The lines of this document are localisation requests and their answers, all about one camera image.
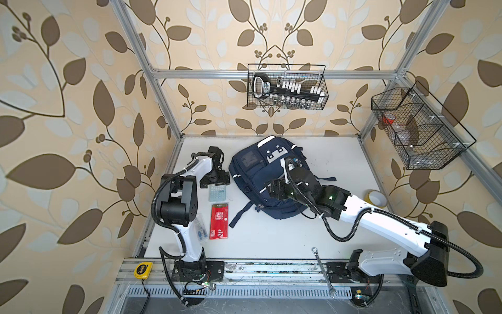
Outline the navy blue backpack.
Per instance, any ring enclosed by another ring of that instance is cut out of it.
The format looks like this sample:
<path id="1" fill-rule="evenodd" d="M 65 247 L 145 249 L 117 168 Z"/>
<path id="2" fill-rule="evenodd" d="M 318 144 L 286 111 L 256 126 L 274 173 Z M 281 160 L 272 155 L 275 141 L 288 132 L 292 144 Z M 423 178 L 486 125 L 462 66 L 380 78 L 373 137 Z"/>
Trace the navy blue backpack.
<path id="1" fill-rule="evenodd" d="M 277 200 L 269 195 L 269 183 L 284 175 L 281 160 L 286 157 L 297 158 L 303 167 L 310 170 L 303 148 L 283 137 L 266 137 L 234 155 L 229 171 L 249 202 L 236 214 L 229 227 L 234 228 L 251 208 L 276 220 L 295 217 L 307 209 L 307 206 L 294 200 Z"/>

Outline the red packaged item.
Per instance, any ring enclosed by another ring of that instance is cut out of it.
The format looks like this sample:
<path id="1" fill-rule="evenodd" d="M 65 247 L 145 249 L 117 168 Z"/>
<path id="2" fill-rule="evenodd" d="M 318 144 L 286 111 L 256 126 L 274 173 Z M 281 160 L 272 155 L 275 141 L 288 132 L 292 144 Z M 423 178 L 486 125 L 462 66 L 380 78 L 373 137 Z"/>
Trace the red packaged item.
<path id="1" fill-rule="evenodd" d="M 210 216 L 209 239 L 226 239 L 228 237 L 228 204 L 213 204 Z"/>

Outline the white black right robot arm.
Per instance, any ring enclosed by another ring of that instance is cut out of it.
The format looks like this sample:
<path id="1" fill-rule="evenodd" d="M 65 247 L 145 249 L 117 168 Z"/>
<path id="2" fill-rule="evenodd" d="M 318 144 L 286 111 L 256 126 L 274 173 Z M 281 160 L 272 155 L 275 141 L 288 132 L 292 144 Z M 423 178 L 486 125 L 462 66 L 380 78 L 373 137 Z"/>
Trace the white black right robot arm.
<path id="1" fill-rule="evenodd" d="M 284 176 L 268 188 L 271 197 L 290 199 L 305 205 L 323 222 L 337 242 L 354 238 L 359 228 L 369 230 L 396 245 L 387 251 L 355 250 L 348 267 L 368 277 L 384 274 L 414 276 L 436 287 L 447 286 L 448 278 L 476 279 L 484 268 L 471 253 L 449 241 L 447 227 L 413 222 L 353 195 L 334 185 L 321 185 L 297 158 L 281 160 Z"/>

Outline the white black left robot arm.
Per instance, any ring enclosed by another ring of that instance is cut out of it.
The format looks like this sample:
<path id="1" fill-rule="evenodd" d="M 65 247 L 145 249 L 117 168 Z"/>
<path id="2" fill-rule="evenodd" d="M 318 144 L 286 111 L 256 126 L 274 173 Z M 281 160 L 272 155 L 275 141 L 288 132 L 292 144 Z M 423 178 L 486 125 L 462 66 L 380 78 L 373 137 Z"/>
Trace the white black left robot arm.
<path id="1" fill-rule="evenodd" d="M 230 173 L 222 169 L 224 153 L 219 147 L 210 146 L 207 152 L 193 153 L 191 158 L 181 171 L 162 176 L 150 212 L 156 225 L 177 237 L 180 254 L 170 255 L 160 247 L 161 258 L 175 261 L 174 270 L 181 281 L 202 281 L 210 278 L 210 269 L 201 243 L 207 234 L 196 221 L 197 189 L 229 185 Z"/>

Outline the clear blister pack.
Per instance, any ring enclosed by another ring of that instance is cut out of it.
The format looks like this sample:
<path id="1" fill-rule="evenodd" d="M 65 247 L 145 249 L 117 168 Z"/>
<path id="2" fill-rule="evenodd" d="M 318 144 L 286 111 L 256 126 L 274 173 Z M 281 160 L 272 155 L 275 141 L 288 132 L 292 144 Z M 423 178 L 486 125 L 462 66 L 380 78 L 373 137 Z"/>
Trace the clear blister pack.
<path id="1" fill-rule="evenodd" d="M 195 220 L 193 221 L 193 223 L 196 227 L 197 237 L 198 237 L 198 240 L 201 243 L 201 245 L 208 242 L 209 233 L 208 233 L 207 228 L 205 226 L 205 223 L 203 221 L 202 215 L 198 213 Z"/>

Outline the yellow tape roll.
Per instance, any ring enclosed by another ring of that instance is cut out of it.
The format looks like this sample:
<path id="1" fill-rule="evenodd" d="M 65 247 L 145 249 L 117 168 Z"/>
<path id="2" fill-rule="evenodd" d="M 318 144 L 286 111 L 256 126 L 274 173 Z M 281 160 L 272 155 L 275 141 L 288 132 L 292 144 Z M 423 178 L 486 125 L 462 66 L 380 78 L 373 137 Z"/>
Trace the yellow tape roll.
<path id="1" fill-rule="evenodd" d="M 385 208 L 388 205 L 387 197 L 378 190 L 369 191 L 365 200 L 378 208 Z"/>

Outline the black socket set holder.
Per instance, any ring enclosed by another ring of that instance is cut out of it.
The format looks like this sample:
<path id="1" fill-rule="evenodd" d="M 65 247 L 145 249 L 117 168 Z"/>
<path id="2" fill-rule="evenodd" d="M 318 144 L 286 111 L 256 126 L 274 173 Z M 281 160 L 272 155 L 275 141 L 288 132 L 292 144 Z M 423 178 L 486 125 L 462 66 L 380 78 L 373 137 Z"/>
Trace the black socket set holder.
<path id="1" fill-rule="evenodd" d="M 322 103 L 329 98 L 329 95 L 322 91 L 319 85 L 304 89 L 300 82 L 284 77 L 271 78 L 265 73 L 254 74 L 250 83 L 253 97 L 261 100 L 274 96 L 281 99 L 284 96 L 285 99 L 298 98 L 306 102 Z"/>

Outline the silver combination wrench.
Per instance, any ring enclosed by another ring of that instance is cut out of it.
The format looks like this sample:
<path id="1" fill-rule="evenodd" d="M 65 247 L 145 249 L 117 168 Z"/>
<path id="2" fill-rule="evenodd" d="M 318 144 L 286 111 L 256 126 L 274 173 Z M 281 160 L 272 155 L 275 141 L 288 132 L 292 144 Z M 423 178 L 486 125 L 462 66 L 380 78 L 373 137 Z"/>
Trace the silver combination wrench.
<path id="1" fill-rule="evenodd" d="M 324 268 L 324 265 L 323 265 L 323 263 L 322 263 L 322 261 L 321 261 L 321 259 L 320 259 L 319 255 L 318 255 L 318 249 L 317 249 L 316 247 L 313 247 L 313 248 L 311 249 L 311 251 L 312 251 L 313 255 L 314 255 L 314 256 L 315 256 L 315 258 L 316 258 L 316 261 L 317 261 L 317 264 L 318 264 L 318 266 L 319 266 L 319 268 L 320 268 L 321 274 L 322 274 L 322 276 L 323 276 L 323 278 L 324 278 L 324 281 L 326 282 L 326 285 L 328 286 L 328 293 L 329 293 L 329 296 L 330 296 L 331 298 L 335 298 L 335 297 L 337 296 L 337 291 L 336 291 L 336 289 L 333 287 L 333 285 L 332 285 L 331 281 L 329 280 L 328 273 L 327 273 L 326 269 Z"/>

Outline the yellow tape measure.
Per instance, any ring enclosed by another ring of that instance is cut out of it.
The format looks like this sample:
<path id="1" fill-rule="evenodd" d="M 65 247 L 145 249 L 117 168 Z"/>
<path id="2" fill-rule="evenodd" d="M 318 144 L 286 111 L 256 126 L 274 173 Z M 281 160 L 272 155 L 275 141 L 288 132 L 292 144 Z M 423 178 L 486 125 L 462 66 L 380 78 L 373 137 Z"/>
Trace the yellow tape measure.
<path id="1" fill-rule="evenodd" d="M 147 280 L 153 268 L 153 262 L 141 262 L 134 270 L 134 277 L 138 280 Z"/>

